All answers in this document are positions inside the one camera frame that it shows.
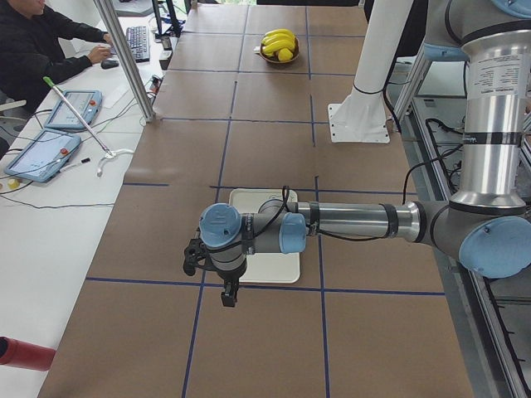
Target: white pillar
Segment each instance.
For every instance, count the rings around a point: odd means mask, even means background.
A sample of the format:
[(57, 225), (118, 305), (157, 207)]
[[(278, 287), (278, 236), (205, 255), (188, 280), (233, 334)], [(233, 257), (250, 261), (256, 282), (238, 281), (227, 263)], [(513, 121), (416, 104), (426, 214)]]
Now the white pillar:
[(413, 0), (375, 0), (355, 86), (342, 104), (329, 104), (332, 142), (388, 143), (382, 88)]

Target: tablet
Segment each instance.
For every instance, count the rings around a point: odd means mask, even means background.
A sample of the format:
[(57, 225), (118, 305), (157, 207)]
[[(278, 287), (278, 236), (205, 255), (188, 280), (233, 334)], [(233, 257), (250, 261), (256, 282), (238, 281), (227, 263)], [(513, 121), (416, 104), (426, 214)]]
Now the tablet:
[(36, 182), (46, 182), (56, 175), (80, 144), (81, 138), (76, 135), (43, 129), (7, 165), (4, 172)]
[[(94, 117), (101, 107), (103, 95), (101, 91), (74, 91), (66, 90), (63, 92), (66, 99), (74, 106), (74, 108), (83, 116), (87, 124), (92, 123)], [(68, 108), (68, 106), (59, 99), (51, 111), (50, 116), (44, 123), (44, 127), (49, 129), (79, 131), (84, 130), (85, 126)]]

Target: label sticker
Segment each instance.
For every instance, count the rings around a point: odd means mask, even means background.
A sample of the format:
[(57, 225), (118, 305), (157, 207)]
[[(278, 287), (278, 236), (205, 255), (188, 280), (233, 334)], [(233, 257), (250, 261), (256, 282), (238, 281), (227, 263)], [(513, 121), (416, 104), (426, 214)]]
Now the label sticker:
[(498, 56), (470, 65), (469, 98), (477, 99), (495, 95), (517, 95), (525, 98), (529, 67), (529, 55)]

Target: bunch of bananas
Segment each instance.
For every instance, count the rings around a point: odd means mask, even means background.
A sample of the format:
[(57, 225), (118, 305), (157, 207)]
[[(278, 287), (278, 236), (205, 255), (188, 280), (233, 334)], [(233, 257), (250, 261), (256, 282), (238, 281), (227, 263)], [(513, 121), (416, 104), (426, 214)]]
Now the bunch of bananas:
[(280, 62), (291, 60), (295, 53), (295, 35), (290, 29), (275, 29), (267, 32), (262, 39), (262, 54), (274, 57)]

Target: black jacket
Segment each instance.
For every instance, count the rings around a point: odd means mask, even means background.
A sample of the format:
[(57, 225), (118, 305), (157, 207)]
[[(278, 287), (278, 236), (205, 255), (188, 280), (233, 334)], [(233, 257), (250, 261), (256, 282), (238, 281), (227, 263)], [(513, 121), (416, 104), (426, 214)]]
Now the black jacket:
[(87, 56), (65, 58), (58, 37), (98, 42), (104, 34), (48, 6), (29, 20), (0, 0), (0, 90), (35, 111), (50, 90), (43, 76), (61, 83), (92, 66)]

